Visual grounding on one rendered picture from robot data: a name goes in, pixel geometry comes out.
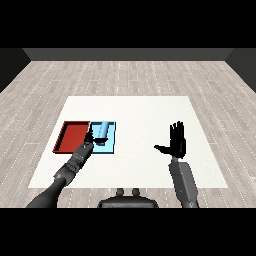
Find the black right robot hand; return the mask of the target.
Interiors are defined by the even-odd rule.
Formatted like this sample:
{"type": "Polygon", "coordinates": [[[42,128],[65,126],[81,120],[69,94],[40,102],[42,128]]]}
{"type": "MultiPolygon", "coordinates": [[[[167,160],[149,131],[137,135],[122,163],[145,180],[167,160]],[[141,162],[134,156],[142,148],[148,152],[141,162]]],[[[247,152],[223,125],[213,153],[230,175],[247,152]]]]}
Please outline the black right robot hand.
{"type": "Polygon", "coordinates": [[[186,139],[184,137],[184,124],[180,121],[170,126],[170,146],[155,145],[155,149],[163,154],[175,158],[183,158],[186,155],[186,139]]]}

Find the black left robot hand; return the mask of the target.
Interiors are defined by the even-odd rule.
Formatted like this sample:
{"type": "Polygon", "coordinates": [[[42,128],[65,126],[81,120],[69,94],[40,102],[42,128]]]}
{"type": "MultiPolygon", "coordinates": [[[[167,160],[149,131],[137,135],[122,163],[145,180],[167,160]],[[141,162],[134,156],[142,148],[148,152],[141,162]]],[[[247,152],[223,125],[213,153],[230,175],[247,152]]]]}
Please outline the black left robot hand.
{"type": "Polygon", "coordinates": [[[89,128],[88,132],[85,135],[84,141],[89,143],[95,142],[96,144],[104,144],[107,141],[107,138],[94,138],[93,130],[92,128],[89,128]]]}

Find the small blue can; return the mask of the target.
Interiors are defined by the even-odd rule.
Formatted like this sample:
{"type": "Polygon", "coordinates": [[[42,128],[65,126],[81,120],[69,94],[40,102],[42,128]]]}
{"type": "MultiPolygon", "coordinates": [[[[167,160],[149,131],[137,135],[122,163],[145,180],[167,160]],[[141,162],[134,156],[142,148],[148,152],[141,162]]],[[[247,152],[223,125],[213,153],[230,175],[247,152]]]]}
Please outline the small blue can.
{"type": "Polygon", "coordinates": [[[99,132],[98,132],[98,137],[99,138],[106,138],[107,133],[109,129],[109,123],[107,121],[103,121],[99,123],[99,132]]]}

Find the red shallow open box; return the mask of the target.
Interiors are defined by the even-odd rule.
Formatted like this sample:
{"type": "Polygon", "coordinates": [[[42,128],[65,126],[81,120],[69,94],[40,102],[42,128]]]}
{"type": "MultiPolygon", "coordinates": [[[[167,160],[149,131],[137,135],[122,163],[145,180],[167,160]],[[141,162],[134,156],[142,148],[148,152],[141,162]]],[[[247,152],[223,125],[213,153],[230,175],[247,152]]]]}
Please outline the red shallow open box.
{"type": "Polygon", "coordinates": [[[89,124],[89,121],[65,121],[52,152],[55,154],[72,154],[84,141],[89,124]]]}

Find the light blue shallow open box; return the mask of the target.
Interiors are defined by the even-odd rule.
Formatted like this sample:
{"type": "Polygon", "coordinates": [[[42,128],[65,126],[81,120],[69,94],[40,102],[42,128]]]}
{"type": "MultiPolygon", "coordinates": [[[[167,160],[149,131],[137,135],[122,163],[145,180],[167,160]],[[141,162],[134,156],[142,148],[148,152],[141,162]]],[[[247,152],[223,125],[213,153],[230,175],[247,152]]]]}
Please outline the light blue shallow open box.
{"type": "MultiPolygon", "coordinates": [[[[93,137],[98,137],[99,132],[99,123],[103,121],[92,121],[90,123],[90,128],[93,130],[93,137]]],[[[115,146],[115,130],[116,130],[116,123],[113,121],[107,121],[109,123],[109,129],[107,133],[107,141],[104,144],[96,144],[94,142],[93,153],[94,154],[113,154],[114,153],[114,146],[115,146]]]]}

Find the dark grey robot body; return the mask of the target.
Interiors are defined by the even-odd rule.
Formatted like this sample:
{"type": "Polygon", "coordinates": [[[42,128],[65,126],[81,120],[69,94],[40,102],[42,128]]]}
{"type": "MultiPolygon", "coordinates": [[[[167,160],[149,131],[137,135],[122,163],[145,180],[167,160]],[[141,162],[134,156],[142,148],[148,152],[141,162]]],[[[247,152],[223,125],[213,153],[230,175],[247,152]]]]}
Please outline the dark grey robot body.
{"type": "Polygon", "coordinates": [[[142,197],[138,188],[132,189],[131,196],[125,196],[124,189],[118,188],[116,195],[101,200],[98,208],[158,208],[158,204],[155,200],[142,197]]]}

